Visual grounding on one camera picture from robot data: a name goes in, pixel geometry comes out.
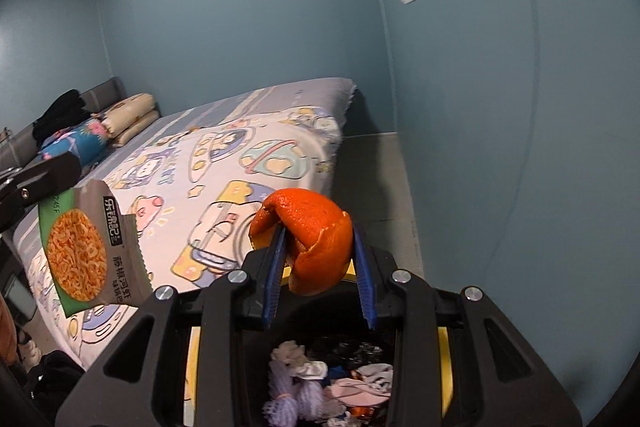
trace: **person's arm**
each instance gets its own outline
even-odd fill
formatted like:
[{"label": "person's arm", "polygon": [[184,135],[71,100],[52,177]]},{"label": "person's arm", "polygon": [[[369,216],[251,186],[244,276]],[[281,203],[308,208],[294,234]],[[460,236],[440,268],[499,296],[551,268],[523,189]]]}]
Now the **person's arm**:
[{"label": "person's arm", "polygon": [[6,365],[12,365],[17,358],[17,335],[14,318],[0,295],[0,359]]}]

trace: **black fabric on floor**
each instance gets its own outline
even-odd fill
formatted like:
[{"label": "black fabric on floor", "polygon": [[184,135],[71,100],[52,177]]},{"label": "black fabric on floor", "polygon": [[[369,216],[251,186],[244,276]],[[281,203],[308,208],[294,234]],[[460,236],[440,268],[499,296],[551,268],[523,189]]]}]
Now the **black fabric on floor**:
[{"label": "black fabric on floor", "polygon": [[60,95],[44,114],[33,122],[31,136],[36,140],[38,148],[55,131],[73,127],[91,117],[83,107],[84,100],[80,98],[80,92],[77,89],[71,89]]},{"label": "black fabric on floor", "polygon": [[38,410],[53,425],[60,406],[82,375],[82,367],[66,353],[52,351],[31,368],[25,390],[33,398]]}]

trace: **blue gripper pad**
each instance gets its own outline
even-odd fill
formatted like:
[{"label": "blue gripper pad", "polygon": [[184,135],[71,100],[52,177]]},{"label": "blue gripper pad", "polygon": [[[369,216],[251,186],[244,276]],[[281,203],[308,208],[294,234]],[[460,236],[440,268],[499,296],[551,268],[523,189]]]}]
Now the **blue gripper pad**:
[{"label": "blue gripper pad", "polygon": [[280,235],[277,238],[269,274],[264,284],[264,308],[262,309],[262,325],[265,329],[271,326],[271,321],[276,316],[278,310],[278,300],[280,299],[280,282],[282,281],[282,272],[284,271],[284,263],[287,258],[286,249],[286,233],[284,227],[280,229]]},{"label": "blue gripper pad", "polygon": [[374,329],[378,325],[376,288],[373,284],[373,277],[371,276],[369,264],[367,263],[364,244],[355,227],[353,229],[353,265],[356,269],[356,283],[358,285],[358,295],[360,296],[362,316],[367,321],[369,328]]}]

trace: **orange peel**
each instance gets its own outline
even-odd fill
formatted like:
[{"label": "orange peel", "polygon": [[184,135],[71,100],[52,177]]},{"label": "orange peel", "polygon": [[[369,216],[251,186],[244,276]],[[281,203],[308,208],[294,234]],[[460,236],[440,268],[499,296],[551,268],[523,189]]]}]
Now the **orange peel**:
[{"label": "orange peel", "polygon": [[290,232],[289,289],[317,295],[345,276],[351,260],[351,217],[329,198],[306,188],[281,188],[270,194],[249,227],[254,248],[269,245],[278,223]]}]

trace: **white shoe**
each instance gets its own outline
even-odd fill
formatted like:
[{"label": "white shoe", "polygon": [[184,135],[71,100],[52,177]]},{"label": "white shoe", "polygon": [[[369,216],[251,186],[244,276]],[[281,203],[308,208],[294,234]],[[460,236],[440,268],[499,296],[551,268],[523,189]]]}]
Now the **white shoe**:
[{"label": "white shoe", "polygon": [[22,363],[27,372],[40,363],[42,358],[42,350],[36,346],[36,343],[29,341],[26,344],[18,344],[20,350],[20,356],[22,357]]}]

